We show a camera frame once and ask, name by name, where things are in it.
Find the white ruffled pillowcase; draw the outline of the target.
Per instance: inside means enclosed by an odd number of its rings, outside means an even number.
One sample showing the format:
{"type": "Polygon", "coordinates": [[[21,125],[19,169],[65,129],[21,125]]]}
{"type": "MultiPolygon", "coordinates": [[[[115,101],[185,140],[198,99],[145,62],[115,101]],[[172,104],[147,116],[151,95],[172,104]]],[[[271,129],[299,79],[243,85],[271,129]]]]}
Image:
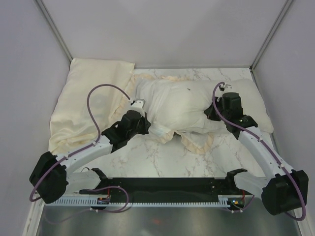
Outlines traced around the white ruffled pillowcase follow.
{"type": "Polygon", "coordinates": [[[132,99],[145,101],[144,111],[151,123],[145,135],[162,144],[181,137],[190,152],[204,154],[213,143],[213,123],[204,111],[212,104],[215,83],[208,80],[190,80],[185,77],[149,74],[132,75],[126,92],[132,99]]]}

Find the white pillow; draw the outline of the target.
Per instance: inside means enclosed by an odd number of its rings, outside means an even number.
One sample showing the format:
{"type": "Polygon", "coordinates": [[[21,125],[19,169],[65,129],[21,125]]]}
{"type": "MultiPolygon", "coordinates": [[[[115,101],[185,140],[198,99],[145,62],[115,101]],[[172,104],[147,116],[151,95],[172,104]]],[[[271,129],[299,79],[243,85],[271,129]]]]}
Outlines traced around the white pillow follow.
{"type": "Polygon", "coordinates": [[[254,123],[261,131],[274,128],[261,94],[253,81],[240,79],[216,87],[214,81],[168,81],[158,96],[155,123],[170,130],[195,133],[226,133],[222,115],[247,127],[254,123]]]}

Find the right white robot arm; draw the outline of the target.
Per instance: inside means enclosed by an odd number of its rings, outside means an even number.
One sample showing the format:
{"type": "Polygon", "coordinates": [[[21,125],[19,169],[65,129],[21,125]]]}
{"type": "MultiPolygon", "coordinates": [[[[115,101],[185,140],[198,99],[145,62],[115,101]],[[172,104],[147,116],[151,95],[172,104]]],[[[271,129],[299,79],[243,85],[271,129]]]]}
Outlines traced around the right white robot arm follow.
{"type": "Polygon", "coordinates": [[[228,92],[221,97],[212,96],[212,103],[204,111],[208,119],[223,121],[227,130],[233,134],[254,157],[263,170],[264,177],[256,177],[246,170],[228,173],[225,181],[227,192],[236,194],[245,190],[261,199],[271,215],[289,214],[300,208],[302,215],[296,221],[306,218],[308,195],[308,175],[294,170],[263,139],[258,124],[251,116],[243,113],[241,97],[238,93],[228,92]]]}

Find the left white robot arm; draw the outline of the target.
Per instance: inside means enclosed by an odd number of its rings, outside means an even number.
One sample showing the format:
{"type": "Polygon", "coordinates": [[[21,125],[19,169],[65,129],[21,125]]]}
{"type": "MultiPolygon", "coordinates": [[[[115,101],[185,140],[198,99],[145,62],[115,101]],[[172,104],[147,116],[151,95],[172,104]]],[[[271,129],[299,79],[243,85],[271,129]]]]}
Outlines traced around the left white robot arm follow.
{"type": "Polygon", "coordinates": [[[101,132],[90,144],[65,154],[42,154],[29,178],[33,185],[30,201],[42,199],[46,204],[58,200],[69,185],[67,177],[87,163],[111,154],[127,145],[135,135],[149,133],[147,114],[129,110],[122,119],[101,132]]]}

